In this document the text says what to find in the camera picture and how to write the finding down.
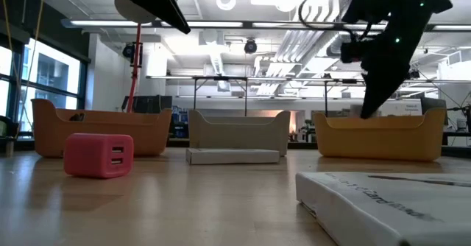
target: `glass window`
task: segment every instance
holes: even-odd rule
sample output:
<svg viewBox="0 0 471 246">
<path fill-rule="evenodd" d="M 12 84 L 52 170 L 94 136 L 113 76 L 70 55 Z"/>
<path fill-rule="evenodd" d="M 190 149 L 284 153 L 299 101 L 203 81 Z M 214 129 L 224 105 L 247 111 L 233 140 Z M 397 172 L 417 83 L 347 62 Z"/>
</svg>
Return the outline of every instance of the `glass window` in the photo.
<svg viewBox="0 0 471 246">
<path fill-rule="evenodd" d="M 30 39 L 24 47 L 23 80 L 28 80 L 31 69 L 29 81 L 77 94 L 80 61 L 39 41 L 33 57 L 34 45 L 35 40 Z"/>
<path fill-rule="evenodd" d="M 10 75 L 12 71 L 12 52 L 0 46 L 0 74 Z"/>
<path fill-rule="evenodd" d="M 0 80 L 0 116 L 7 115 L 8 88 L 10 84 L 7 81 Z"/>
<path fill-rule="evenodd" d="M 21 111 L 23 110 L 24 94 L 26 86 L 21 86 L 21 100 L 18 106 L 18 122 L 21 126 L 21 131 L 31 131 L 32 119 L 32 104 L 31 99 L 48 99 L 56 108 L 77 109 L 77 98 L 66 96 L 62 94 L 54 94 L 48 91 L 42 91 L 37 88 L 28 87 L 28 96 L 26 98 L 26 107 L 24 108 L 23 116 L 21 118 Z"/>
</svg>

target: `orange plastic bin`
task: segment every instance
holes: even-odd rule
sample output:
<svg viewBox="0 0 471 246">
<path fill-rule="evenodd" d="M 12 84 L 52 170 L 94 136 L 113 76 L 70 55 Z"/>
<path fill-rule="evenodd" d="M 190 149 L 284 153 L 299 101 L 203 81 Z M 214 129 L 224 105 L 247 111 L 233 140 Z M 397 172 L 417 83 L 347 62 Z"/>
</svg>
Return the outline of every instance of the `orange plastic bin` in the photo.
<svg viewBox="0 0 471 246">
<path fill-rule="evenodd" d="M 56 109 L 47 99 L 31 101 L 35 149 L 44 157 L 61 157 L 65 140 L 74 133 L 129 135 L 134 139 L 134 155 L 159 155 L 166 148 L 171 121 L 169 109 L 160 114 L 66 110 Z M 84 113 L 84 121 L 69 121 L 76 113 Z"/>
<path fill-rule="evenodd" d="M 325 157 L 434 161 L 442 154 L 445 109 L 424 116 L 367 120 L 314 114 L 317 144 Z"/>
</svg>

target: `red pole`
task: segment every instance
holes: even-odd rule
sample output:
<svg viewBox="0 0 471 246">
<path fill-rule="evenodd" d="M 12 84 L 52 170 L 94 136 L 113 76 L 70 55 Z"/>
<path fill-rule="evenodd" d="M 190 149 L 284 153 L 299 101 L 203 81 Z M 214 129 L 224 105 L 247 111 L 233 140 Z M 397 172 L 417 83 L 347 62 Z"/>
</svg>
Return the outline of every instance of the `red pole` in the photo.
<svg viewBox="0 0 471 246">
<path fill-rule="evenodd" d="M 134 68 L 132 70 L 132 85 L 130 91 L 130 98 L 127 103 L 127 112 L 132 112 L 132 104 L 134 102 L 134 89 L 135 82 L 138 79 L 138 66 L 139 66 L 139 47 L 141 46 L 141 24 L 138 24 L 138 34 L 135 37 L 135 51 L 134 51 Z"/>
</svg>

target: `pink cube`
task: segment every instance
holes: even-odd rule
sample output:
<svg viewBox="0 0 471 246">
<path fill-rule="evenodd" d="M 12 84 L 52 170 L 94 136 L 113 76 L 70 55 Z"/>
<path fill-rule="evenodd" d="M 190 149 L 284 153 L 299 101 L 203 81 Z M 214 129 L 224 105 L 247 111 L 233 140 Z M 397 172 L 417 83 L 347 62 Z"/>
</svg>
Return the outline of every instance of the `pink cube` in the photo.
<svg viewBox="0 0 471 246">
<path fill-rule="evenodd" d="M 126 135 L 80 134 L 65 141 L 64 170 L 75 176 L 114 178 L 132 169 L 134 142 Z"/>
</svg>

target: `cardboard box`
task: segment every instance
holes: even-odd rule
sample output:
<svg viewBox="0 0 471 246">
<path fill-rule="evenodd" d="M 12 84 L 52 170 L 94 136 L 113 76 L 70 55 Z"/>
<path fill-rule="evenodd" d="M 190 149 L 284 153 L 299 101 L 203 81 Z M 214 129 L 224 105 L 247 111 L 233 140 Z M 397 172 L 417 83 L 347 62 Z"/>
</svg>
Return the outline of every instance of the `cardboard box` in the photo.
<svg viewBox="0 0 471 246">
<path fill-rule="evenodd" d="M 265 164 L 280 162 L 275 150 L 192 149 L 186 150 L 189 164 Z"/>
<path fill-rule="evenodd" d="M 471 175 L 303 172 L 296 190 L 340 246 L 471 245 Z"/>
</svg>

